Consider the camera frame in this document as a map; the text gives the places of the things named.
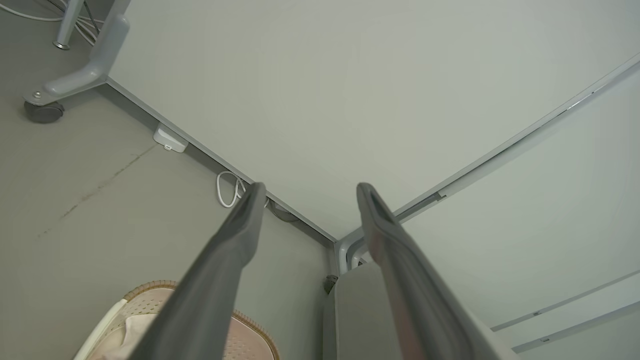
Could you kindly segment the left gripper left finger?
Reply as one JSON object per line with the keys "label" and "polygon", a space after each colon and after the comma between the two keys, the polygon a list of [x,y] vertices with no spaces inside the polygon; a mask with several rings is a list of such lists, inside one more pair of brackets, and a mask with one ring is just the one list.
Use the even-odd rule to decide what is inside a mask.
{"label": "left gripper left finger", "polygon": [[265,200],[262,182],[247,187],[130,360],[223,360],[242,271],[258,249]]}

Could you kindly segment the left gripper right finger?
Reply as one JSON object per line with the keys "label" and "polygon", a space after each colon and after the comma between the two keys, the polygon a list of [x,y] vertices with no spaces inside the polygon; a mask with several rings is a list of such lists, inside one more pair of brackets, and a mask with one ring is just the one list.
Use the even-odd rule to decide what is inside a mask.
{"label": "left gripper right finger", "polygon": [[375,187],[356,188],[365,241],[390,301],[403,360],[476,360],[461,307]]}

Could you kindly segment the white cloth garment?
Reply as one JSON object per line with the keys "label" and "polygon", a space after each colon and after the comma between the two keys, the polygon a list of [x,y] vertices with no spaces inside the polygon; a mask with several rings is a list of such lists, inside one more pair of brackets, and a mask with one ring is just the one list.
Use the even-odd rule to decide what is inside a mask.
{"label": "white cloth garment", "polygon": [[117,328],[103,340],[94,360],[128,360],[157,316],[139,314],[126,318],[124,326]]}

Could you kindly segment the white perforated laundry basket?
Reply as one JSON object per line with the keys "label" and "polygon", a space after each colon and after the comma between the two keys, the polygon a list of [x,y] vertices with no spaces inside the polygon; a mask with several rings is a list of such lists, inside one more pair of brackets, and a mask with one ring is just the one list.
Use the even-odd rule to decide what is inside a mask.
{"label": "white perforated laundry basket", "polygon": [[[173,280],[156,280],[125,294],[105,313],[72,360],[95,360],[97,350],[110,333],[123,327],[129,317],[158,315],[177,285]],[[222,360],[280,360],[280,355],[265,330],[235,310],[231,315]]]}

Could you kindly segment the grey wheeled stand leg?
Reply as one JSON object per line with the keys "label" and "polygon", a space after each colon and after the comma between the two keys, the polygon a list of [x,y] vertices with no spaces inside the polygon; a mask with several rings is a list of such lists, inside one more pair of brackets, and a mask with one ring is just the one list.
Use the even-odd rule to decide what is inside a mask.
{"label": "grey wheeled stand leg", "polygon": [[125,17],[130,2],[131,0],[114,0],[85,66],[23,94],[23,107],[30,121],[39,124],[54,123],[65,111],[60,100],[106,83],[130,30],[130,22]]}

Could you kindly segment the silver metal pole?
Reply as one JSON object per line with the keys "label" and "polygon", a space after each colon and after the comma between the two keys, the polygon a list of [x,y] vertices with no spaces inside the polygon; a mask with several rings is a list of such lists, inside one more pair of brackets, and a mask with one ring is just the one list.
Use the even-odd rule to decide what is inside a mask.
{"label": "silver metal pole", "polygon": [[70,38],[73,34],[76,22],[79,19],[85,0],[55,0],[55,2],[55,4],[59,3],[64,5],[64,15],[62,16],[61,25],[58,29],[54,45],[55,47],[66,51],[70,48]]}

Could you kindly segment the white wall socket box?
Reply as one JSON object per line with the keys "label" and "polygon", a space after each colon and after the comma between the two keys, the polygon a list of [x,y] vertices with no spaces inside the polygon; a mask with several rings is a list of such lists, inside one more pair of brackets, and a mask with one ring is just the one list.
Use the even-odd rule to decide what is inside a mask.
{"label": "white wall socket box", "polygon": [[183,138],[161,122],[158,123],[156,130],[153,133],[153,140],[160,144],[165,150],[177,153],[185,152],[186,148],[189,146],[189,141],[187,141],[187,139]]}

